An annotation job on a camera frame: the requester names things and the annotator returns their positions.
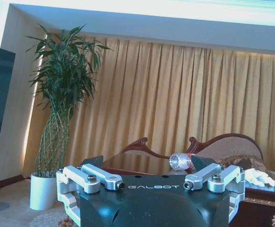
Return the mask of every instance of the curtain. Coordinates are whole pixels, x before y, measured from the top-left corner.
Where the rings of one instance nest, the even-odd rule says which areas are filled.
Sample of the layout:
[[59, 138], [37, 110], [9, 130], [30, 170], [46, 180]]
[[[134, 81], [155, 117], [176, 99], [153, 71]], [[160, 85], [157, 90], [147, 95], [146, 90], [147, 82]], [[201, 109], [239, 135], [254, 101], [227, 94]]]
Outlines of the curtain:
[[[169, 156], [183, 152], [188, 138], [199, 141], [241, 133], [261, 147], [275, 171], [275, 55], [211, 50], [138, 41], [102, 39], [96, 94], [78, 104], [71, 120], [66, 164], [117, 154], [148, 137], [148, 146]], [[34, 159], [49, 110], [31, 119], [23, 175]]]

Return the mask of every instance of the baseboard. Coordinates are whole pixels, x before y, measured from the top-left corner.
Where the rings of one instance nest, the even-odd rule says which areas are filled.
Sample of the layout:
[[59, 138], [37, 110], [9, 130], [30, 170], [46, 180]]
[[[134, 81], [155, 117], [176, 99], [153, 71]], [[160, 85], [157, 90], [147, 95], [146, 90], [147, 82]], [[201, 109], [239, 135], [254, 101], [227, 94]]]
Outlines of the baseboard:
[[23, 181], [23, 180], [24, 180], [24, 178], [22, 175], [13, 176], [11, 178], [0, 181], [0, 188], [3, 188], [5, 186], [8, 186], [10, 184], [17, 183], [17, 182]]

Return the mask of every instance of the potted plant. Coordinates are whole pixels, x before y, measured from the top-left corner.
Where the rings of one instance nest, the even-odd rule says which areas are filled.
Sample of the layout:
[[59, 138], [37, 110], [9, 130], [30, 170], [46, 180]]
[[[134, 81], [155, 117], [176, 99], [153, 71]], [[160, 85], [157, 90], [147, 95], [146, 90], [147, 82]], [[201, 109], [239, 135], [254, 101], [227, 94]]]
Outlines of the potted plant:
[[36, 95], [41, 93], [47, 102], [45, 108], [51, 109], [31, 175], [30, 207], [34, 210], [48, 209], [56, 201], [56, 172], [64, 165], [69, 121], [78, 101], [94, 97], [93, 75], [101, 65], [101, 49], [109, 49], [97, 40], [86, 41], [78, 36], [83, 26], [69, 32], [62, 30], [55, 39], [41, 28], [46, 34], [44, 39], [27, 36], [39, 41], [27, 51], [35, 49], [35, 60], [42, 59], [30, 82], [32, 86], [38, 83]]

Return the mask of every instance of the plastic water bottle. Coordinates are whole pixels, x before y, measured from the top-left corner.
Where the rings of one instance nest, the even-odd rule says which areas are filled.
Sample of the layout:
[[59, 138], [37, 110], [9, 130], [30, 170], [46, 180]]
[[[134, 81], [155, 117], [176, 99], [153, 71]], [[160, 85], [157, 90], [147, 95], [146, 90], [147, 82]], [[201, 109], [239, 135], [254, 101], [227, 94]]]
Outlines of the plastic water bottle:
[[189, 157], [191, 154], [186, 153], [175, 153], [170, 156], [169, 164], [173, 170], [185, 170], [193, 167], [193, 163], [191, 158]]

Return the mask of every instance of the ceiling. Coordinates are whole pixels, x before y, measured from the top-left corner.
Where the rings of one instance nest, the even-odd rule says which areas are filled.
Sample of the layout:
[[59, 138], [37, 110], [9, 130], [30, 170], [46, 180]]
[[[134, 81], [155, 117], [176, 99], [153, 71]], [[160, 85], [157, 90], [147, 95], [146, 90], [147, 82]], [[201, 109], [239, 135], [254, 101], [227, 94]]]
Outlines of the ceiling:
[[12, 0], [49, 29], [205, 48], [275, 53], [275, 0]]

